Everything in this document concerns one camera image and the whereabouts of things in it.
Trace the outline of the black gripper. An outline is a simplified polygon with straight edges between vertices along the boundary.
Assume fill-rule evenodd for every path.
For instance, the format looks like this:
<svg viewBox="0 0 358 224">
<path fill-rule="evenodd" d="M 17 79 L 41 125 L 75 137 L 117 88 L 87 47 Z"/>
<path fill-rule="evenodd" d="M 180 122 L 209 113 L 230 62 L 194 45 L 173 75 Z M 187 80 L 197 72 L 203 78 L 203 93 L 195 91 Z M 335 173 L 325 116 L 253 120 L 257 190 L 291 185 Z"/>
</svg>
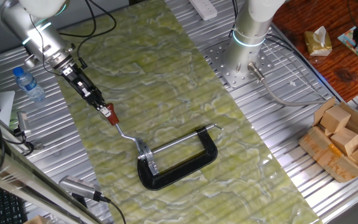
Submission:
<svg viewBox="0 0 358 224">
<path fill-rule="evenodd" d="M 100 90 L 77 64 L 67 66 L 67 68 L 62 70 L 62 75 L 87 104 L 94 108 L 100 108 L 99 111 L 104 117 L 108 118 L 111 116 L 109 108 L 104 105 L 104 98 Z"/>
</svg>

